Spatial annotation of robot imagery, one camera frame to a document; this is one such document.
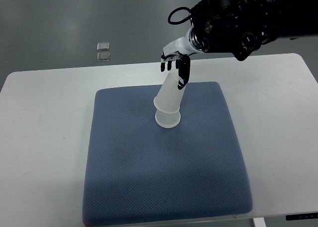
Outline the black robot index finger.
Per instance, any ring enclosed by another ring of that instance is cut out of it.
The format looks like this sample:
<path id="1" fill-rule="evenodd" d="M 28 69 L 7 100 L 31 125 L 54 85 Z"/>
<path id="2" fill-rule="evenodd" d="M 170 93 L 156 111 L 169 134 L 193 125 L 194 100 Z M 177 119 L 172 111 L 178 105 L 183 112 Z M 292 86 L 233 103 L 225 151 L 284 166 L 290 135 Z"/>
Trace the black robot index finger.
<path id="1" fill-rule="evenodd" d="M 180 62 L 180 56 L 176 56 L 176 58 L 175 58 L 175 67 L 176 67 L 176 69 L 179 69 L 179 62 Z"/>

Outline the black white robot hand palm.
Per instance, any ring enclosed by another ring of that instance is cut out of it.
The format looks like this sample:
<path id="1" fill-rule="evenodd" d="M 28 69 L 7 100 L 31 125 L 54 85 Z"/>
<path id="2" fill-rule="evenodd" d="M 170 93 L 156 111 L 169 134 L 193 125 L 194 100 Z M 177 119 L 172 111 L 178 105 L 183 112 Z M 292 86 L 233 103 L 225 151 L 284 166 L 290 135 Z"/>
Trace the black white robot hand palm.
<path id="1" fill-rule="evenodd" d="M 191 55 L 199 53 L 199 47 L 195 45 L 193 38 L 193 27 L 190 27 L 183 37 L 180 37 L 166 46 L 162 50 L 164 57 L 174 57 L 179 54 Z"/>

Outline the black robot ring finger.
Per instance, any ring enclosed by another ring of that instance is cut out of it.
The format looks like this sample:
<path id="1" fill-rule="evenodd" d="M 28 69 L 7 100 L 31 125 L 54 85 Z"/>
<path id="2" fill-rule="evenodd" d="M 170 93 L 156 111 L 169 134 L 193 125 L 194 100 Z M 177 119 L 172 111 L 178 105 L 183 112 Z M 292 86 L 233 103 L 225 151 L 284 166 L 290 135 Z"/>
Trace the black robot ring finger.
<path id="1" fill-rule="evenodd" d="M 165 71 L 165 63 L 166 63 L 166 57 L 164 55 L 161 55 L 160 57 L 160 71 Z"/>

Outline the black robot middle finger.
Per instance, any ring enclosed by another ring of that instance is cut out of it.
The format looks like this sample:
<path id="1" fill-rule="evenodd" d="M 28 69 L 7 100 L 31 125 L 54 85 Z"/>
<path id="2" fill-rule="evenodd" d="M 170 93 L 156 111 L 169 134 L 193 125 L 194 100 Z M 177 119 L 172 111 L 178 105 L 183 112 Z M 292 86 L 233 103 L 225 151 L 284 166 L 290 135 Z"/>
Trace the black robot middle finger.
<path id="1" fill-rule="evenodd" d="M 173 57 L 168 58 L 167 60 L 167 70 L 170 71 L 172 68 Z"/>

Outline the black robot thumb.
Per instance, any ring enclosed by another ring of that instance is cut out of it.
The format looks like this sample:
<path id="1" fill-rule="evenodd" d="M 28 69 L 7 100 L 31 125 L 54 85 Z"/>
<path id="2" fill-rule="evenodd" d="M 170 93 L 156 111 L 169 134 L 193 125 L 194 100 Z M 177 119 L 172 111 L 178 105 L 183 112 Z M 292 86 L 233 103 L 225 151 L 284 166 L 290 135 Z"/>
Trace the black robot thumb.
<path id="1" fill-rule="evenodd" d="M 190 77 L 190 57 L 189 56 L 181 56 L 179 62 L 178 70 L 178 89 L 182 90 L 185 88 L 189 81 Z"/>

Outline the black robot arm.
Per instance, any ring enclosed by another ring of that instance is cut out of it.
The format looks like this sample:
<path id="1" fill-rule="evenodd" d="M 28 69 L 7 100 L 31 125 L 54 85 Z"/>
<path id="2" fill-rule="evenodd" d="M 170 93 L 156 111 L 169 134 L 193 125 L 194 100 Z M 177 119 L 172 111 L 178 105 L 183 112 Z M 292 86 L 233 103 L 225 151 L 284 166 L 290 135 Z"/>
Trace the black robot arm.
<path id="1" fill-rule="evenodd" d="M 190 77 L 190 56 L 231 53 L 245 60 L 262 45 L 279 38 L 297 39 L 318 33 L 318 0 L 201 0 L 188 9 L 191 26 L 167 44 L 160 69 L 178 71 L 178 89 Z"/>

